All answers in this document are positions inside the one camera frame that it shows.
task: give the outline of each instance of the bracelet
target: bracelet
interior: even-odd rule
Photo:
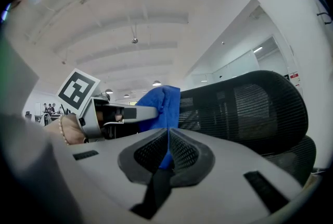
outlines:
[[[62,129],[62,123],[61,123],[62,117],[63,117],[63,116],[60,116],[60,117],[59,117],[59,129],[60,129],[60,134],[61,134],[61,136],[63,137],[63,139],[65,140],[65,143],[66,143],[67,145],[69,145],[68,141],[66,140],[66,137],[65,137],[65,134],[64,134],[64,132],[63,132],[63,129]]]

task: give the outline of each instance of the ceiling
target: ceiling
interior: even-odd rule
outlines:
[[[191,71],[207,73],[222,56],[232,59],[229,50],[242,38],[240,27],[261,18],[258,5],[258,0],[27,0],[10,10],[5,32],[39,76],[36,90],[56,93],[78,68],[120,101],[130,93],[140,98],[155,80],[185,90]]]
[[[256,49],[259,49],[260,47],[262,47],[262,49],[260,49],[259,51],[256,51],[254,53],[255,57],[257,58],[258,61],[265,58],[267,55],[272,54],[279,50],[273,37],[270,37],[269,39],[264,41],[262,44],[255,47],[253,49],[253,51],[255,51]]]
[[[11,40],[40,77],[40,91],[55,93],[78,68],[121,99],[150,90],[154,80],[168,84],[183,31],[199,2],[29,0],[10,13],[15,35],[22,35]]]

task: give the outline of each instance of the blue towel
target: blue towel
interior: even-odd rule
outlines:
[[[172,156],[169,151],[169,128],[178,128],[180,101],[181,90],[165,85],[150,90],[136,104],[153,106],[157,108],[159,112],[157,118],[140,122],[140,132],[157,128],[168,129],[168,152],[159,167],[161,169],[167,169],[172,161]]]

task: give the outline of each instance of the red sign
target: red sign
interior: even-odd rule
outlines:
[[[290,76],[291,79],[296,78],[296,77],[298,77],[298,73]]]

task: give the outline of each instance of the black mesh chair back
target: black mesh chair back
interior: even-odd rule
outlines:
[[[287,79],[261,70],[182,92],[178,127],[238,142],[259,154],[282,153],[305,136],[308,115]]]
[[[316,146],[310,137],[305,136],[290,150],[276,155],[266,154],[263,157],[291,174],[304,186],[316,159]]]

